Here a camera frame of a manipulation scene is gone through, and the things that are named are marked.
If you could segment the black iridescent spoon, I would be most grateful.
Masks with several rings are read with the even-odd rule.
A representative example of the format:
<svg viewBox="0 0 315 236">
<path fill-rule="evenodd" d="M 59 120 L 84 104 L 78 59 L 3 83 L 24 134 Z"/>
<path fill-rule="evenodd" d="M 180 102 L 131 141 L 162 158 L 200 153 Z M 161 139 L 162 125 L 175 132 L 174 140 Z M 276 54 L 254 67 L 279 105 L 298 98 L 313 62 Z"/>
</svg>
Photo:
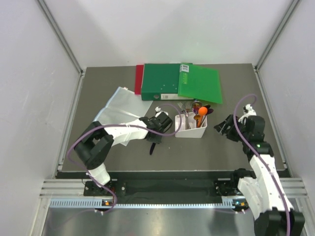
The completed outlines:
<svg viewBox="0 0 315 236">
<path fill-rule="evenodd" d="M 203 116 L 203 119 L 202 119 L 202 122 L 201 122 L 201 125 L 200 126 L 203 126 L 205 120 L 206 120 L 206 117 L 207 115 L 211 114 L 214 110 L 211 108 L 211 105 L 210 104 L 207 104 L 204 106 L 205 108 L 207 108 L 207 113 L 206 115 Z"/>
</svg>

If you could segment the dark blue table knife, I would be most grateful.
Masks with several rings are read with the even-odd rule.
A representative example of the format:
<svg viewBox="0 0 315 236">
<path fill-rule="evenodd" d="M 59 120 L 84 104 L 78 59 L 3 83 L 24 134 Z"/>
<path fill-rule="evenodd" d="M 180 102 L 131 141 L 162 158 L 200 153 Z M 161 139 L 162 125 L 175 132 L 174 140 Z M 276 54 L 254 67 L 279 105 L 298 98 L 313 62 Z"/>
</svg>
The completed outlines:
<svg viewBox="0 0 315 236">
<path fill-rule="evenodd" d="M 154 150 L 155 150 L 155 147 L 156 147 L 156 143 L 152 143 L 151 147 L 150 147 L 150 151 L 149 151 L 149 155 L 152 155 Z"/>
</svg>

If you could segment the orange plastic spoon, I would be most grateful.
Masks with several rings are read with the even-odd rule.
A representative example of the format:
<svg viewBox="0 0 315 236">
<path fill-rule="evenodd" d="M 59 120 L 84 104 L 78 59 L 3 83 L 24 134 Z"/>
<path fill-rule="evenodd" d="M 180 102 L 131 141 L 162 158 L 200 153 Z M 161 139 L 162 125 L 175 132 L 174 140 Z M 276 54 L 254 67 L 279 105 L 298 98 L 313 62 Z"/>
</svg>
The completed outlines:
<svg viewBox="0 0 315 236">
<path fill-rule="evenodd" d="M 204 106 L 201 107 L 199 110 L 198 110 L 198 114 L 197 115 L 201 115 L 202 119 L 203 119 L 203 116 L 206 115 L 207 113 L 207 108 L 205 108 Z"/>
</svg>

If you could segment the white divided plastic container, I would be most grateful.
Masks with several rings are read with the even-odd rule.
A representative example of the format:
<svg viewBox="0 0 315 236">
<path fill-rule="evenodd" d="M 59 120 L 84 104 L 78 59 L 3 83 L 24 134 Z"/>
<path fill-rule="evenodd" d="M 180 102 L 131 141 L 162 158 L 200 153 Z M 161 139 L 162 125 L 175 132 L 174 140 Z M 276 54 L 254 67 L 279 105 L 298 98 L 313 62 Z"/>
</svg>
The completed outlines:
<svg viewBox="0 0 315 236">
<path fill-rule="evenodd" d="M 175 131 L 178 130 L 180 126 L 180 117 L 182 119 L 181 127 L 179 131 L 175 134 L 176 138 L 202 138 L 206 128 L 207 128 L 207 119 L 205 120 L 203 126 L 200 128 L 188 129 L 186 130 L 185 116 L 181 114 L 181 116 L 175 116 Z"/>
</svg>

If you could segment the copper spoon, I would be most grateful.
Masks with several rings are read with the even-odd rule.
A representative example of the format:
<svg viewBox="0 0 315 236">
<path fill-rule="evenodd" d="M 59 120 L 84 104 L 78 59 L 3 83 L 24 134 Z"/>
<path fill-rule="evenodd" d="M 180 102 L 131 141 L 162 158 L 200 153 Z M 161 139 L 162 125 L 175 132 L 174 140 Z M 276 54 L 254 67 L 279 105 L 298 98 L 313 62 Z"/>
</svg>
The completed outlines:
<svg viewBox="0 0 315 236">
<path fill-rule="evenodd" d="M 199 128 L 202 120 L 201 115 L 195 115 L 193 118 L 196 121 L 196 127 Z"/>
</svg>

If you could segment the silver spoon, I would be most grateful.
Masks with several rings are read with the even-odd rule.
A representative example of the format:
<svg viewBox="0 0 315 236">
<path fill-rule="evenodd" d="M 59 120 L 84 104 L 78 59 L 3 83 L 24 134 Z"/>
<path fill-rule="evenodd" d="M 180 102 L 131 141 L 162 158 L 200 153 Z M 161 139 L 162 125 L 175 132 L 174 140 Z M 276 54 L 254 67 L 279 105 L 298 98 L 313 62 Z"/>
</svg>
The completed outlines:
<svg viewBox="0 0 315 236">
<path fill-rule="evenodd" d="M 202 103 L 199 101 L 195 101 L 192 103 L 192 109 L 193 110 L 199 110 L 202 107 Z"/>
</svg>

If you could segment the clear mesh zip pouch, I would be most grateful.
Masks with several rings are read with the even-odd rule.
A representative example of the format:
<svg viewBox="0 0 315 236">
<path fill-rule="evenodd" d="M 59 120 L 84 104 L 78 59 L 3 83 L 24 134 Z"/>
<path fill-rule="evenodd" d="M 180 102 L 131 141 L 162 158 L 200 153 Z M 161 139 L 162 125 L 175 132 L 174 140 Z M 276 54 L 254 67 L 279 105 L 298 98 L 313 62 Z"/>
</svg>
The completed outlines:
<svg viewBox="0 0 315 236">
<path fill-rule="evenodd" d="M 151 101 L 142 101 L 140 96 L 127 88 L 118 87 L 94 121 L 99 121 L 101 125 L 122 124 L 123 127 L 106 127 L 105 131 L 113 136 L 114 146 L 126 146 L 129 141 L 145 139 L 148 134 L 147 130 L 140 129 L 145 124 L 139 118 L 145 116 L 151 104 Z"/>
</svg>

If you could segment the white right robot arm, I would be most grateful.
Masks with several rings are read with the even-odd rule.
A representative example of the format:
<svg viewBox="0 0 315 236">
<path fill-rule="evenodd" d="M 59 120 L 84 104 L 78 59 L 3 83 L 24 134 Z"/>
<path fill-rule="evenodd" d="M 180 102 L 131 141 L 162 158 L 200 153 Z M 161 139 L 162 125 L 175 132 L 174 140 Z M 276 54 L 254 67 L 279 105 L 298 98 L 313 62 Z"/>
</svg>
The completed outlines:
<svg viewBox="0 0 315 236">
<path fill-rule="evenodd" d="M 230 114 L 214 129 L 227 139 L 241 142 L 252 171 L 235 170 L 230 190 L 242 194 L 253 214 L 257 236 L 299 236 L 305 217 L 288 200 L 275 166 L 271 145 L 264 140 L 265 120 L 251 104 L 243 107 L 243 115 Z"/>
</svg>

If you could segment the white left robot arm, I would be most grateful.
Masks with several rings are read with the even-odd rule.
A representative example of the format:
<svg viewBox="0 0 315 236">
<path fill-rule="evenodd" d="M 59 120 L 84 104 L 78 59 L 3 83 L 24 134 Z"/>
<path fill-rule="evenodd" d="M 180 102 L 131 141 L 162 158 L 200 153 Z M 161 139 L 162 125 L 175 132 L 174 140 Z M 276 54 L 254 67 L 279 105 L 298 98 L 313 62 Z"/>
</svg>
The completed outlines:
<svg viewBox="0 0 315 236">
<path fill-rule="evenodd" d="M 131 140 L 146 140 L 152 143 L 153 150 L 156 144 L 161 143 L 172 123 L 168 113 L 159 108 L 151 118 L 141 117 L 128 123 L 101 125 L 99 121 L 94 121 L 75 142 L 73 149 L 87 174 L 96 181 L 95 190 L 106 195 L 111 191 L 112 184 L 104 161 L 111 147 Z"/>
</svg>

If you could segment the light green plastic folder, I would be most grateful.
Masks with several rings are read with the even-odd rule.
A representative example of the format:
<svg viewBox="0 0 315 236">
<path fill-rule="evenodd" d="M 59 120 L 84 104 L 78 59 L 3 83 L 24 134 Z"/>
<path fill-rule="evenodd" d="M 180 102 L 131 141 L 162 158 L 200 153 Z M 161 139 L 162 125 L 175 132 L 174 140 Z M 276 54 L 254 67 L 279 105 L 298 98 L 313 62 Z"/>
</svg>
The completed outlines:
<svg viewBox="0 0 315 236">
<path fill-rule="evenodd" d="M 180 64 L 178 95 L 221 104 L 219 71 L 190 63 Z"/>
</svg>

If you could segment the red folder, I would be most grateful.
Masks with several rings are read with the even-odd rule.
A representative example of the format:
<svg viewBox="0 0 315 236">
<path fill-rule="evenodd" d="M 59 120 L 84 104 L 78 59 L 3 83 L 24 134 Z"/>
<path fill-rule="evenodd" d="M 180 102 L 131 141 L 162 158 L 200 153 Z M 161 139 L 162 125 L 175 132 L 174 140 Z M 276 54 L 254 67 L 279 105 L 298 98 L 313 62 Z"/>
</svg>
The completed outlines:
<svg viewBox="0 0 315 236">
<path fill-rule="evenodd" d="M 144 72 L 144 65 L 136 65 L 136 71 L 135 71 L 135 84 L 134 84 L 134 93 L 136 95 L 141 94 L 141 87 L 142 87 L 142 81 L 143 81 L 143 72 Z"/>
</svg>

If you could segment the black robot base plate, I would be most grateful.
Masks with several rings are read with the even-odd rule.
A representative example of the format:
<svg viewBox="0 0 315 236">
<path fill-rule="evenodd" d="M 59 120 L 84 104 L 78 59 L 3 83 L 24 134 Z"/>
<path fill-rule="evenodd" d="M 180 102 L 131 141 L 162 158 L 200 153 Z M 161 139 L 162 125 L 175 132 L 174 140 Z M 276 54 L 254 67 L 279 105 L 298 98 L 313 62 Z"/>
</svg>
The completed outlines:
<svg viewBox="0 0 315 236">
<path fill-rule="evenodd" d="M 131 179 L 117 178 L 105 185 L 118 197 L 138 193 L 201 193 L 207 196 L 241 196 L 230 180 L 218 179 Z"/>
</svg>

